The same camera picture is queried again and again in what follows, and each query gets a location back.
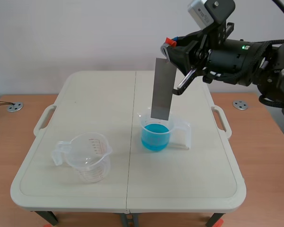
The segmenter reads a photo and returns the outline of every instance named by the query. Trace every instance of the table handle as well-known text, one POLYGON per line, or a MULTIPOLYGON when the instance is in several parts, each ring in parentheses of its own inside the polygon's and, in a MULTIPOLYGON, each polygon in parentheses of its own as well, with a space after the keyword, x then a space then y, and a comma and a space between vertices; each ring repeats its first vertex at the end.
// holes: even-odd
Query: table handle
POLYGON ((219 116, 219 119, 222 123, 223 129, 225 131, 226 137, 227 139, 230 139, 231 135, 232 135, 232 131, 231 131, 231 127, 227 121, 226 115, 224 113, 224 111, 222 110, 221 107, 215 105, 212 107, 212 111, 216 112, 219 116))
POLYGON ((50 116, 50 113, 56 109, 56 105, 50 105, 48 106, 43 114, 41 115, 40 119, 38 120, 38 123, 36 124, 34 128, 34 135, 37 136, 39 131, 44 127, 45 122, 47 122, 48 117, 50 116))

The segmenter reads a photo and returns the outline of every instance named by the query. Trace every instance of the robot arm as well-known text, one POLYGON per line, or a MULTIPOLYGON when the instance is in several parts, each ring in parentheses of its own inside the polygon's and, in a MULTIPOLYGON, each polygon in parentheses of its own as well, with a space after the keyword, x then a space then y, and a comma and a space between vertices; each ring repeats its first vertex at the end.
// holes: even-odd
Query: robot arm
MULTIPOLYGON (((284 12, 284 5, 273 0, 284 12)), ((188 12, 201 30, 166 40, 161 52, 185 77, 174 95, 181 95, 197 76, 229 84, 257 85, 260 102, 284 108, 284 40, 246 42, 231 40, 233 23, 226 19, 235 9, 233 0, 193 0, 188 12)))

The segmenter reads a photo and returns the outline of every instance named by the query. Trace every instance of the table leg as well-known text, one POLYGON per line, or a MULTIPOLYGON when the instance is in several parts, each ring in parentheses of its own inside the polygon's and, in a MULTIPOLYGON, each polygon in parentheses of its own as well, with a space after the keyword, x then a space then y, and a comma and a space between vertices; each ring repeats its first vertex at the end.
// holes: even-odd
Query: table leg
POLYGON ((133 226, 139 227, 139 214, 131 214, 133 216, 133 226))
POLYGON ((58 224, 58 219, 51 211, 35 211, 38 215, 48 221, 52 226, 58 224))
POLYGON ((223 216, 224 214, 221 213, 214 213, 211 218, 206 223, 206 227, 213 227, 214 224, 223 216))
POLYGON ((123 227, 129 227, 127 215, 126 214, 118 214, 118 215, 120 215, 123 227))
POLYGON ((138 220, 138 215, 139 214, 123 214, 123 213, 118 213, 120 215, 120 219, 122 222, 123 227, 129 227, 130 224, 133 224, 133 227, 139 227, 139 220, 138 220))

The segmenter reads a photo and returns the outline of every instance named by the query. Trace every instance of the measuring cup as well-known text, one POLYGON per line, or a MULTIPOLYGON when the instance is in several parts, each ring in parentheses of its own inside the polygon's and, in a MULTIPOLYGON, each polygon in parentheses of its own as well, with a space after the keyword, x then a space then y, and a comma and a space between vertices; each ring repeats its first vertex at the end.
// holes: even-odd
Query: measuring cup
POLYGON ((185 133, 185 147, 191 147, 191 127, 190 124, 177 118, 173 114, 169 115, 169 120, 159 120, 151 118, 151 110, 145 114, 138 114, 141 126, 141 142, 149 150, 163 150, 173 136, 175 130, 182 130, 185 133))
POLYGON ((90 132, 60 141, 52 151, 56 166, 63 163, 62 154, 67 164, 72 166, 84 182, 94 183, 102 180, 110 170, 109 154, 112 149, 105 136, 90 132))

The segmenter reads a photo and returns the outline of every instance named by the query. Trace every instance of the metal grommet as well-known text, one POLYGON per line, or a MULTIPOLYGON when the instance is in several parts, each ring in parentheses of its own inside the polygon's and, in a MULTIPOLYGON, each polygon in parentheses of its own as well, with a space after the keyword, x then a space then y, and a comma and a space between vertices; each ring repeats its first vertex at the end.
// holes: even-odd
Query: metal grommet
POLYGON ((235 100, 232 102, 232 105, 237 108, 238 110, 246 110, 248 109, 248 105, 243 100, 235 100))
POLYGON ((23 103, 22 102, 16 102, 14 105, 9 105, 7 107, 8 112, 16 112, 18 110, 21 110, 23 108, 23 103))

